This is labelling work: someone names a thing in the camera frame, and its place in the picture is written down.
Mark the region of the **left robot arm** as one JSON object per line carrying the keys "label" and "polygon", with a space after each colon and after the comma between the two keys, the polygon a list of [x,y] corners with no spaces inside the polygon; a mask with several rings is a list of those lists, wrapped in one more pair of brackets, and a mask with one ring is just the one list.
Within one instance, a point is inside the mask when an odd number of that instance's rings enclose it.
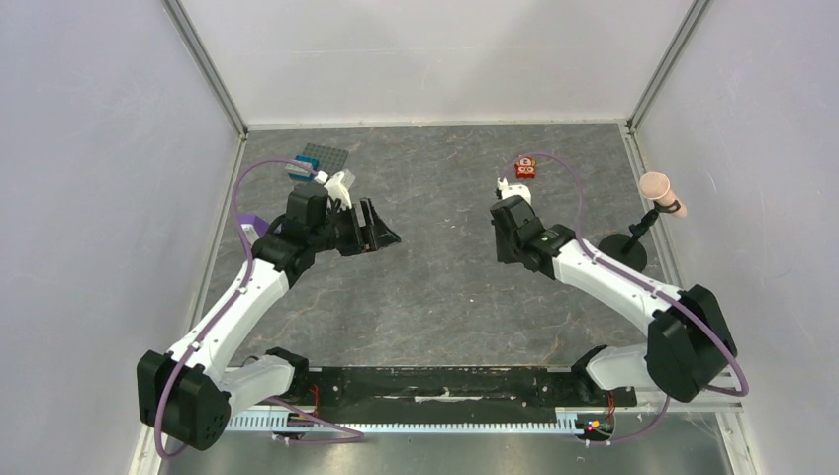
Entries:
{"label": "left robot arm", "polygon": [[148,351],[137,366],[140,421],[160,437],[210,448],[230,420],[280,397],[298,404],[313,395],[306,357],[275,347],[229,370],[236,350],[321,252],[375,252],[401,242],[368,198],[357,204],[314,182],[289,194],[286,211],[246,247],[242,268],[209,313],[167,351]]}

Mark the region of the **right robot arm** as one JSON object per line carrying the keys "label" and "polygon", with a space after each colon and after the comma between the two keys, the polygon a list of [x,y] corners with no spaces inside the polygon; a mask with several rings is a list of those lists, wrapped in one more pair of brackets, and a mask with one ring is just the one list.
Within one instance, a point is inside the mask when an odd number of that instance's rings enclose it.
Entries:
{"label": "right robot arm", "polygon": [[490,213],[499,262],[520,263],[589,294],[646,337],[641,344],[597,347],[578,360],[571,388],[579,401],[595,404],[610,390],[655,387],[687,403],[712,389],[735,359],[727,322],[707,288],[665,284],[594,250],[567,227],[546,228],[519,195],[496,202]]}

